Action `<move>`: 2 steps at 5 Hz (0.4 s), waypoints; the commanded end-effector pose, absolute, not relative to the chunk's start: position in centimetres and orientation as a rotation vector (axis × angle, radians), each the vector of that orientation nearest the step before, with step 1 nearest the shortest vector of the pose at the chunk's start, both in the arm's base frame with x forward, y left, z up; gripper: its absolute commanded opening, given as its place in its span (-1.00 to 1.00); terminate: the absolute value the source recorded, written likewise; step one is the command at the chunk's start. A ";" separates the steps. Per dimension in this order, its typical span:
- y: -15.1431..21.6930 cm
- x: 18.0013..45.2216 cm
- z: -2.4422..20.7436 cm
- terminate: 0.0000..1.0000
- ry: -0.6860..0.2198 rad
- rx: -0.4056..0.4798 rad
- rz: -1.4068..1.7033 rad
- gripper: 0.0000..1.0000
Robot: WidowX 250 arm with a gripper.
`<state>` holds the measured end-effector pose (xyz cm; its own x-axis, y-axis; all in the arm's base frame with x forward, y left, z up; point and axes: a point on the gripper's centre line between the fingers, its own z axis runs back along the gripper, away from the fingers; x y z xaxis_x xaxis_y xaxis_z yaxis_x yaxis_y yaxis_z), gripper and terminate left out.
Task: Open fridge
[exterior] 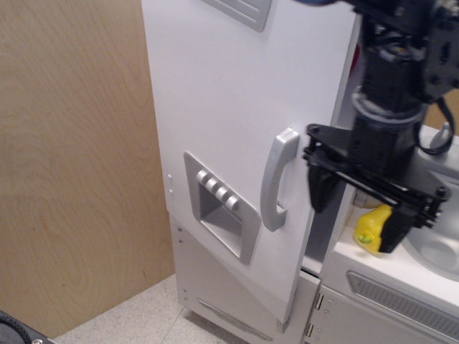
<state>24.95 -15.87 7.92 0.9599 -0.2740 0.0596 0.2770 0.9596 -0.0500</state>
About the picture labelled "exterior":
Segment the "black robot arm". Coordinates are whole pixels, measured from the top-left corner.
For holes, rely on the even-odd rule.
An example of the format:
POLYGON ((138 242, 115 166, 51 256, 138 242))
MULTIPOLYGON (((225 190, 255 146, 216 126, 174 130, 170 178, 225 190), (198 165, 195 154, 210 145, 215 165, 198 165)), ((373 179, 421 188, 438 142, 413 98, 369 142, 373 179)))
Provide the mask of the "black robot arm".
POLYGON ((351 102, 351 129, 310 124, 304 150, 311 204, 321 212, 338 181, 382 201, 387 214, 378 251, 390 253, 414 228, 431 227, 450 189, 426 167, 420 130, 436 104, 450 125, 444 96, 458 87, 456 1, 353 1, 362 18, 366 64, 351 102))

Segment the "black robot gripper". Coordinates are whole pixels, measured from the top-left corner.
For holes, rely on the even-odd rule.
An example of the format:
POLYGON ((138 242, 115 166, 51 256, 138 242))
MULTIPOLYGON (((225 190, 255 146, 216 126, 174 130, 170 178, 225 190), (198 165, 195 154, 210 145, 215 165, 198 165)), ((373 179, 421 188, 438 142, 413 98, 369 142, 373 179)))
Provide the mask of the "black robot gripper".
POLYGON ((350 129, 308 125, 303 157, 315 212, 326 209, 338 182, 345 181, 392 208, 380 234, 380 253, 392 253, 411 228, 433 227, 448 188, 417 155, 424 118, 424 107, 398 113, 357 110, 350 129))

